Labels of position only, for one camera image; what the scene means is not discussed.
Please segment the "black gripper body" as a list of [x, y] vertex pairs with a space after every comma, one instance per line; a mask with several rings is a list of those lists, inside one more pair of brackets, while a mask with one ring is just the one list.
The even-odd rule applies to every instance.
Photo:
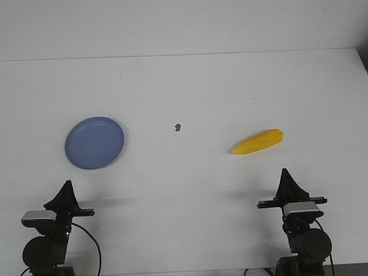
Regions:
[[327, 199], [325, 197], [311, 197], [309, 200], [303, 201], [277, 201], [277, 200], [267, 200], [267, 201], [259, 201], [257, 203], [258, 209], [267, 209], [267, 208], [283, 208], [286, 204], [289, 203], [305, 203], [305, 202], [314, 202], [315, 204], [326, 204]]
[[56, 225], [60, 230], [70, 230], [74, 217], [91, 217], [94, 215], [94, 209], [62, 210], [56, 215]]

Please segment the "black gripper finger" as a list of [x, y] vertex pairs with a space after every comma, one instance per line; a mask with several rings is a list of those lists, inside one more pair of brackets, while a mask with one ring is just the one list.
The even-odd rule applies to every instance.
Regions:
[[309, 200], [309, 193], [299, 187], [295, 182], [291, 174], [287, 171], [289, 194], [290, 197], [295, 201], [307, 201]]
[[278, 186], [276, 195], [274, 197], [274, 200], [276, 200], [276, 201], [284, 201], [285, 197], [287, 196], [286, 173], [287, 173], [287, 169], [283, 168], [282, 172], [281, 172], [279, 186]]
[[68, 180], [68, 185], [69, 185], [69, 198], [70, 198], [70, 205], [72, 206], [73, 209], [80, 209], [79, 205], [78, 205], [78, 201], [75, 197], [75, 193], [74, 193], [74, 188], [72, 186], [72, 182], [70, 180]]
[[61, 210], [68, 204], [69, 181], [66, 181], [57, 195], [44, 204], [46, 210]]

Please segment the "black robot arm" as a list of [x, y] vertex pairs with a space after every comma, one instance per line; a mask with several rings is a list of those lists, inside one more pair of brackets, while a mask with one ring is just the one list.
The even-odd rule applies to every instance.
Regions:
[[43, 210], [27, 211], [21, 224], [40, 234], [25, 245], [22, 259], [32, 275], [74, 275], [65, 266], [68, 241], [75, 217], [91, 217], [94, 209], [82, 209], [75, 197], [72, 182], [67, 180]]
[[281, 209], [282, 229], [293, 254], [279, 259], [275, 275], [325, 275], [323, 263], [331, 256], [332, 242], [321, 226], [311, 227], [324, 215], [318, 206], [325, 203], [325, 197], [311, 197], [300, 188], [286, 168], [275, 197], [258, 202], [259, 209]]

